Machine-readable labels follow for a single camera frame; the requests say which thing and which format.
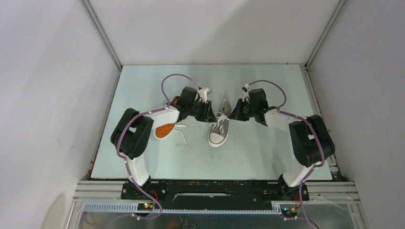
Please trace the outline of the grey canvas sneaker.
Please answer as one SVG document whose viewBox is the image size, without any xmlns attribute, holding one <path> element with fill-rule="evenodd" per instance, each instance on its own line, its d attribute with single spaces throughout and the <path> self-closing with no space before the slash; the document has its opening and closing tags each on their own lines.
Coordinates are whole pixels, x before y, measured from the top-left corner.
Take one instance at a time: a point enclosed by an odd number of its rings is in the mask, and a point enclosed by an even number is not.
<svg viewBox="0 0 405 229">
<path fill-rule="evenodd" d="M 208 143 L 211 147 L 220 147 L 227 140 L 231 112 L 232 108 L 229 101 L 224 99 L 219 110 L 215 113 L 217 121 L 212 125 L 208 134 Z"/>
</svg>

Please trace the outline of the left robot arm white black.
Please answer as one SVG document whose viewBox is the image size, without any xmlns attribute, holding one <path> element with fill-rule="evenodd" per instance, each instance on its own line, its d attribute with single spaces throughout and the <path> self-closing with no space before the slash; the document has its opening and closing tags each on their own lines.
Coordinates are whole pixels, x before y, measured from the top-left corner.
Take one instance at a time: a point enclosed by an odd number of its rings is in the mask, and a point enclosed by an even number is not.
<svg viewBox="0 0 405 229">
<path fill-rule="evenodd" d="M 128 108 L 124 112 L 110 141 L 117 155 L 124 159 L 129 179 L 134 183 L 132 192 L 138 198 L 147 198 L 151 192 L 144 160 L 151 134 L 155 134 L 159 128 L 174 126 L 189 116 L 199 122 L 215 123 L 217 118 L 212 110 L 212 102 L 207 98 L 210 91 L 208 87 L 199 90 L 184 87 L 180 96 L 161 108 L 145 112 Z"/>
</svg>

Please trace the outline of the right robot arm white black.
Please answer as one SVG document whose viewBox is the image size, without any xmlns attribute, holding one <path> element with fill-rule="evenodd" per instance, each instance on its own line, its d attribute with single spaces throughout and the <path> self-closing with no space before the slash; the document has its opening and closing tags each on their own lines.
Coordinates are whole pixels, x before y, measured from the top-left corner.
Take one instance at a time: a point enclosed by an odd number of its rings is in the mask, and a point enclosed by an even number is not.
<svg viewBox="0 0 405 229">
<path fill-rule="evenodd" d="M 278 194 L 283 199 L 291 199 L 297 187 L 305 182 L 312 171 L 324 165 L 325 160 L 334 154 L 335 146 L 319 115 L 302 117 L 269 106 L 263 89 L 243 87 L 244 97 L 238 99 L 230 119 L 248 121 L 254 118 L 257 123 L 274 127 L 290 135 L 294 161 L 280 176 Z"/>
</svg>

